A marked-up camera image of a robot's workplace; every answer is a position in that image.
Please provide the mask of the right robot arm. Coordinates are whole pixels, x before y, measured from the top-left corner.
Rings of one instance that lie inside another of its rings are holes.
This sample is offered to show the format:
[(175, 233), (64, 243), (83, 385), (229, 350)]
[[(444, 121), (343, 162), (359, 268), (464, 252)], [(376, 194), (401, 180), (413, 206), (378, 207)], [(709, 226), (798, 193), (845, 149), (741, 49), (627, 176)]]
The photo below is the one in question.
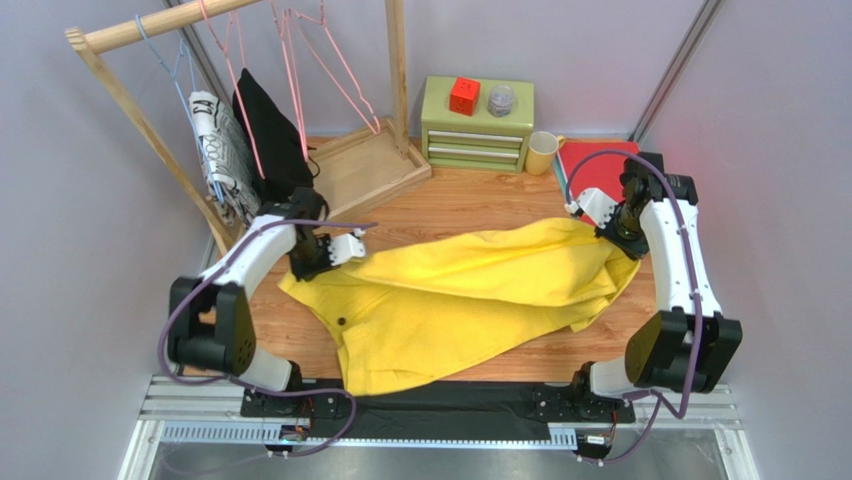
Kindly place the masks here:
[(623, 158), (623, 198), (599, 188), (579, 194), (580, 168), (608, 155), (594, 152), (565, 175), (565, 207), (594, 223), (597, 238), (631, 260), (652, 259), (655, 314), (628, 341), (622, 357), (588, 362), (572, 380), (573, 399), (594, 404), (633, 401), (668, 390), (680, 394), (669, 411), (684, 417), (692, 394), (710, 393), (743, 339), (740, 321), (723, 313), (709, 281), (698, 234), (698, 195), (687, 175), (665, 171), (661, 155), (615, 150)]

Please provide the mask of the yellow trousers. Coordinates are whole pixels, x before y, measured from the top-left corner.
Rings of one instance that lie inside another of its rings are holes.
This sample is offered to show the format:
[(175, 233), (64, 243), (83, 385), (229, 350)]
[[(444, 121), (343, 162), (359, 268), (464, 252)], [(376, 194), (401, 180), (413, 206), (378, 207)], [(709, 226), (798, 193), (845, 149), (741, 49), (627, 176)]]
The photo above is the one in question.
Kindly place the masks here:
[(377, 396), (581, 331), (639, 267), (592, 226), (548, 218), (380, 251), (310, 281), (287, 274), (279, 286), (332, 336), (345, 388)]

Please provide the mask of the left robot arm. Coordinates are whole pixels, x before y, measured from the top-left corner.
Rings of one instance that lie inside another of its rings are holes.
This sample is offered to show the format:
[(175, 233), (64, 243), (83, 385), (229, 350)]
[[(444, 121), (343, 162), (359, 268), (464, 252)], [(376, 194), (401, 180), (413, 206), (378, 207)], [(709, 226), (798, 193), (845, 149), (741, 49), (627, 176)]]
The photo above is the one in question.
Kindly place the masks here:
[(211, 370), (250, 389), (284, 392), (299, 387), (292, 362), (259, 346), (250, 299), (270, 269), (289, 257), (292, 274), (310, 281), (333, 269), (326, 200), (299, 187), (282, 203), (264, 204), (247, 233), (216, 264), (195, 277), (176, 279), (158, 360)]

